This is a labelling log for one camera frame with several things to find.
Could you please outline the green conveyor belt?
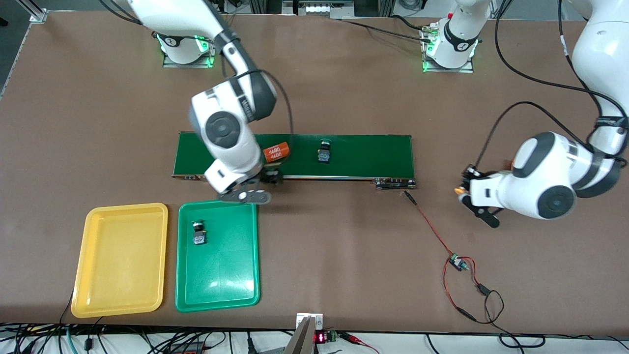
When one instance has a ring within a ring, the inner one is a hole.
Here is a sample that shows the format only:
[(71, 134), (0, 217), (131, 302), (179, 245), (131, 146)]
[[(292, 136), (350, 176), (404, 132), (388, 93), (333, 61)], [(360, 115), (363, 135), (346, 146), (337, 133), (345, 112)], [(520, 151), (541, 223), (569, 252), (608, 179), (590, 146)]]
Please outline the green conveyor belt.
[[(289, 142), (289, 134), (256, 134), (261, 148)], [(329, 162), (319, 161), (322, 142)], [(180, 132), (172, 177), (205, 180), (214, 158), (194, 132)], [(415, 188), (411, 135), (294, 135), (290, 157), (276, 161), (285, 180), (370, 181), (377, 190)]]

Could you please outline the green plastic tray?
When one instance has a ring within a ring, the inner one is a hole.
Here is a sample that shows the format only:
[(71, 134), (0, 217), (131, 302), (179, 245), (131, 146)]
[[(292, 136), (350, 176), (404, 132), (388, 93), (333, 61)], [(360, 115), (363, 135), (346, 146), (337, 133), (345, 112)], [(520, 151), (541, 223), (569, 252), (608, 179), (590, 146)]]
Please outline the green plastic tray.
[[(207, 243), (193, 244), (195, 220), (203, 220)], [(254, 204), (219, 200), (179, 209), (174, 304), (179, 312), (253, 306), (260, 300), (258, 212)]]

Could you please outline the metal box with white labels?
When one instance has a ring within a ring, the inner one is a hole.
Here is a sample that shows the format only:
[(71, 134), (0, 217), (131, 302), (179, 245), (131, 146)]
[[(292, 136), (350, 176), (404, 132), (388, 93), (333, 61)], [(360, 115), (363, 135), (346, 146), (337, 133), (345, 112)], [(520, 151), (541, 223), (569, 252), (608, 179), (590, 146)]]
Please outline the metal box with white labels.
[(282, 0), (281, 14), (345, 19), (355, 17), (355, 7), (353, 0)]

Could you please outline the red clip lead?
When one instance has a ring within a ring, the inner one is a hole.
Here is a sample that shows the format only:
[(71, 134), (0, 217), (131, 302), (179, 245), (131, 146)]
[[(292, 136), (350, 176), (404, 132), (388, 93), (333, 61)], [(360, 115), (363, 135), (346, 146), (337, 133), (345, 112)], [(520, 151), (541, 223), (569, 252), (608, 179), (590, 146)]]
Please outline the red clip lead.
[(373, 350), (376, 354), (380, 354), (380, 352), (375, 349), (375, 347), (372, 347), (369, 344), (366, 344), (364, 341), (360, 340), (359, 338), (357, 338), (356, 336), (349, 334), (348, 332), (343, 332), (343, 331), (338, 331), (337, 335), (345, 341), (348, 341), (349, 343), (353, 344), (353, 345), (357, 345), (360, 347), (365, 347), (368, 348), (370, 350)]

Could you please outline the yellow plastic tray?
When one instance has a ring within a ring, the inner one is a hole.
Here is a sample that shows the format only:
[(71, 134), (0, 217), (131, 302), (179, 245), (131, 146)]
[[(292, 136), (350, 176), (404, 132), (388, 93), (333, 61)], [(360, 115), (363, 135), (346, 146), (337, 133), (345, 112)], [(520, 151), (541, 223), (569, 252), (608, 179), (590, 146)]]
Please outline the yellow plastic tray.
[(168, 210), (150, 203), (86, 216), (70, 311), (79, 319), (152, 312), (163, 301)]

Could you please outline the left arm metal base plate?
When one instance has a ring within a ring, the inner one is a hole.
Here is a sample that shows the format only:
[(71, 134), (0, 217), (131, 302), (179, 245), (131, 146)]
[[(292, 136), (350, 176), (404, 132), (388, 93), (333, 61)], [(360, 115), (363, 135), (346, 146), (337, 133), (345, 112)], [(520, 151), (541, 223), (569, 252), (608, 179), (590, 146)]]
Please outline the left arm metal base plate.
[(472, 73), (472, 58), (479, 39), (459, 40), (450, 43), (444, 34), (442, 21), (422, 27), (421, 38), (429, 42), (422, 44), (423, 72)]

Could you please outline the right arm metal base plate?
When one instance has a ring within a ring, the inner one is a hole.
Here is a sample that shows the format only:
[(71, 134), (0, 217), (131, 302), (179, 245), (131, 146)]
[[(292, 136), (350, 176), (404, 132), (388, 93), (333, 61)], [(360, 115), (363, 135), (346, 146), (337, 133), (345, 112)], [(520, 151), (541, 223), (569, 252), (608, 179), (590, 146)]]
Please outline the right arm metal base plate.
[(173, 62), (166, 53), (162, 53), (164, 68), (212, 68), (214, 66), (215, 50), (209, 50), (191, 63)]

